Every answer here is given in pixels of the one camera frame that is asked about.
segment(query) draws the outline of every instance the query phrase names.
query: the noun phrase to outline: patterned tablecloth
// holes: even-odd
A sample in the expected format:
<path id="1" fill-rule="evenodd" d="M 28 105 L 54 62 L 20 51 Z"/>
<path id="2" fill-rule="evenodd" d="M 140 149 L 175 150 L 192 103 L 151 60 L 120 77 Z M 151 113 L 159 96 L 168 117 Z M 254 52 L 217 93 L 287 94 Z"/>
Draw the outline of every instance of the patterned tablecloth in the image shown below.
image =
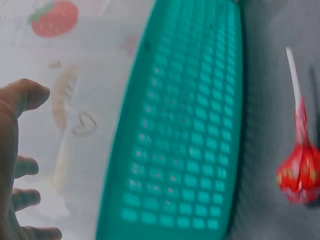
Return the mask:
<path id="1" fill-rule="evenodd" d="M 39 162 L 39 206 L 21 225 L 93 240 L 105 166 L 133 57 L 154 0 L 0 0 L 0 87 L 28 78 L 51 88 L 19 119 L 19 154 Z"/>

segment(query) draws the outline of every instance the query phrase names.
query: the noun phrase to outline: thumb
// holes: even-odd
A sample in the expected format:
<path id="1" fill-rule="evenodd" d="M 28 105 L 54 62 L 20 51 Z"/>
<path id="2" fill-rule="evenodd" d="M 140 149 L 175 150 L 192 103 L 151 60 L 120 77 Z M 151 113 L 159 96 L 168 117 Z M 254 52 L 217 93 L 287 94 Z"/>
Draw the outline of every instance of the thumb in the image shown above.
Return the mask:
<path id="1" fill-rule="evenodd" d="M 16 118 L 23 111 L 40 107 L 47 101 L 49 95 L 49 88 L 25 78 L 0 88 L 0 101 L 8 104 Z"/>

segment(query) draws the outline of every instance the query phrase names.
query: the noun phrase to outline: red lollipop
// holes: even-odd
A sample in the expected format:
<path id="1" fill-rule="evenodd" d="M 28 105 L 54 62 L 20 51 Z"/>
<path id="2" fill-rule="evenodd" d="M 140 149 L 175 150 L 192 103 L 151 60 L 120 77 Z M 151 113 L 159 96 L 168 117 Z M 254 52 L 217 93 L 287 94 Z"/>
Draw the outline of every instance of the red lollipop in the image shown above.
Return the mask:
<path id="1" fill-rule="evenodd" d="M 293 152 L 276 171 L 276 182 L 291 203 L 310 203 L 320 194 L 320 152 L 311 145 L 307 115 L 294 57 L 286 48 L 295 100 L 295 145 Z"/>

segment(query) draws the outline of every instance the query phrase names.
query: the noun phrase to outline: red strawberry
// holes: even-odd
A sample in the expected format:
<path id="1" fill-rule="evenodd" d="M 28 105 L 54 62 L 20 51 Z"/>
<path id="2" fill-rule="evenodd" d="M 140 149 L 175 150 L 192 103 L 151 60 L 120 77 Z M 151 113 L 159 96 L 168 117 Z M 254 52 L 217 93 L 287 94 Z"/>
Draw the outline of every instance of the red strawberry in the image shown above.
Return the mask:
<path id="1" fill-rule="evenodd" d="M 52 38 L 69 32 L 78 21 L 78 8 L 70 2 L 58 0 L 37 9 L 29 19 L 35 34 Z"/>

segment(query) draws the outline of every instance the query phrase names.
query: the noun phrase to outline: gray surface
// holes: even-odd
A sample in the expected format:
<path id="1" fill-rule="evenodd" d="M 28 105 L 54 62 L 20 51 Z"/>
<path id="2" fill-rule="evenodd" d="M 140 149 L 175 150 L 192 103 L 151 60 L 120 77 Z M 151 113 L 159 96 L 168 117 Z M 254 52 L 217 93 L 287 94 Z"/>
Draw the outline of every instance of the gray surface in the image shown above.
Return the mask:
<path id="1" fill-rule="evenodd" d="M 320 95 L 320 1 L 244 2 L 243 166 L 230 240 L 318 240 L 320 207 L 290 204 L 276 169 L 294 146 L 294 96 L 286 46 L 293 51 L 308 129 L 317 141 Z"/>

